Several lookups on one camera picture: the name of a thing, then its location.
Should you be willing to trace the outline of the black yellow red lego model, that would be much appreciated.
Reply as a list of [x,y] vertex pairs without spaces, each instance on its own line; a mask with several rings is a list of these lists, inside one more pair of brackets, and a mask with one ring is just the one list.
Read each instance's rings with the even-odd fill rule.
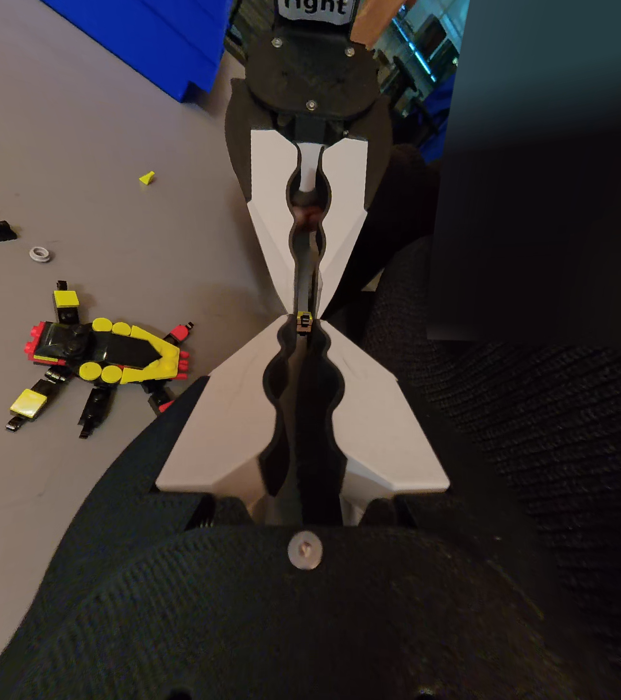
[[38,419],[61,388],[75,379],[91,385],[78,419],[82,440],[102,425],[120,386],[141,386],[157,415],[171,405],[175,396],[169,384],[185,380],[189,372],[189,353],[181,345],[193,323],[178,325],[164,337],[104,317],[83,323],[77,292],[62,280],[53,291],[53,306],[55,320],[32,327],[24,347],[29,362],[45,372],[11,405],[8,432],[16,433]]

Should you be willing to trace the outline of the blue plastic bin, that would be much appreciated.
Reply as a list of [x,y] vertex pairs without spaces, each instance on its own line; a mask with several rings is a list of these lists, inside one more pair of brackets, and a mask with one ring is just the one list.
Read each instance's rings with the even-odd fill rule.
[[232,1],[44,1],[178,102],[215,83]]

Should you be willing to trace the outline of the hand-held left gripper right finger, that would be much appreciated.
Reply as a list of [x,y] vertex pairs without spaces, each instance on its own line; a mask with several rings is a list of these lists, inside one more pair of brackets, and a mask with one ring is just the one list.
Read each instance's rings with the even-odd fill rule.
[[441,494],[450,481],[397,378],[329,322],[313,328],[313,518]]

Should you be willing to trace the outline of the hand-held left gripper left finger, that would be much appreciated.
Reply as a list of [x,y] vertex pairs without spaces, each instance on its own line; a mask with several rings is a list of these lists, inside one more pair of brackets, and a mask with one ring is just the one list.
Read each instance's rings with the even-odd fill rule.
[[155,485],[172,493],[236,498],[263,519],[289,469],[282,396],[297,345],[282,315],[208,375]]

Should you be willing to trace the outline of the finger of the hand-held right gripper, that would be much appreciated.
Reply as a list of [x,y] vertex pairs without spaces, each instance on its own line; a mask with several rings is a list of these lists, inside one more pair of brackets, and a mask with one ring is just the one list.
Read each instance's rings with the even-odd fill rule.
[[282,306],[295,308],[296,262],[290,237],[295,218],[288,190],[298,170],[298,149],[274,129],[253,129],[248,210],[266,267]]
[[318,265],[318,316],[326,311],[339,287],[367,217],[367,153],[368,142],[354,138],[344,138],[322,153],[320,172],[327,182],[329,204],[321,221],[324,252]]

